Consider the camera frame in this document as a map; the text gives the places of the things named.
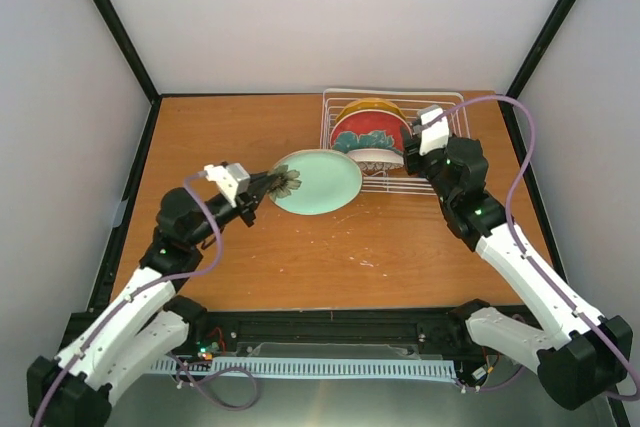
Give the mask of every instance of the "red bowl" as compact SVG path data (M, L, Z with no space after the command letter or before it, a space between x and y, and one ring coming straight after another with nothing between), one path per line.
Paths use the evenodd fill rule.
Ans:
M384 110L360 110L342 118L331 132L333 150L347 153L357 149L386 149L402 155L402 132L407 122Z

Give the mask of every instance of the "white wall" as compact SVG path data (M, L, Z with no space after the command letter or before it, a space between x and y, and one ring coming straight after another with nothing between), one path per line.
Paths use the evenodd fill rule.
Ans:
M535 173L578 292L636 333L640 368L640 0L578 0L522 99ZM633 385L625 384L632 392ZM640 425L640 404L627 404Z
M556 0L113 0L161 92L505 91Z
M84 310L148 103L91 0L0 0L0 425Z

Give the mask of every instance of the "dish rack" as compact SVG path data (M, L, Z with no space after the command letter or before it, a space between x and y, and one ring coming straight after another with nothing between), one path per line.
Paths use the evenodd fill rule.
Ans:
M394 92L388 90L358 90L330 88L322 93L322 126L320 148L330 149L331 132L336 117L347 104L364 98L376 97L393 102L402 111L409 123L417 118L419 110L439 105L447 110L464 101L460 92ZM451 132L459 137L470 137L469 119L462 108L448 117ZM385 192L391 194L435 195L424 178L409 177L402 169L389 172L363 174L362 192Z

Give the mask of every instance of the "robotic arm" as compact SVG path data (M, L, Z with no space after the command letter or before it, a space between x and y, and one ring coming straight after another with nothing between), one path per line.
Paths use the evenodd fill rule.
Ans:
M205 202L221 230L237 217L253 225L255 210L279 179L266 172L249 175L239 164L207 166L205 172L221 192ZM29 367L30 414L36 416L50 389L54 394L39 419L46 425L103 426L112 406L149 365L206 334L206 309L175 296L187 278L165 279L196 270L202 260L197 246L212 227L183 188L164 196L156 221L152 243L120 295L53 360L39 357ZM151 282L155 285L136 295Z
M419 112L413 134L405 137L407 172L426 177L451 232L507 280L542 327L535 329L500 314L487 303L475 302L461 309L466 311L463 320L468 334L473 342L502 352L536 372L551 398L566 409L576 409L627 374L583 319L599 326L627 359L631 328L619 316L606 319L576 294L514 224L524 245L525 252L521 251L503 205L485 189L488 162L480 142L450 136L446 118L433 123L441 114L439 107Z

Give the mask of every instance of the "wooden table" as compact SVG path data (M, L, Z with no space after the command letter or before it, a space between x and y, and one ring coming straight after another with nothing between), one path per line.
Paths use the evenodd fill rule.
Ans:
M258 172L293 151L317 148L321 104L320 95L164 99L114 295L148 247L168 190L206 164L240 162ZM488 188L504 201L518 164L498 105L474 105L468 116L472 136L482 141L489 160ZM205 181L196 186L204 198L216 193ZM524 184L513 211L548 259ZM239 220L226 228L221 264L189 281L182 295L210 310L454 306L476 297L498 305L522 303L449 232L434 197L362 193L336 212L313 217L287 213L265 199L257 217L250 229ZM204 262L214 251L205 251Z

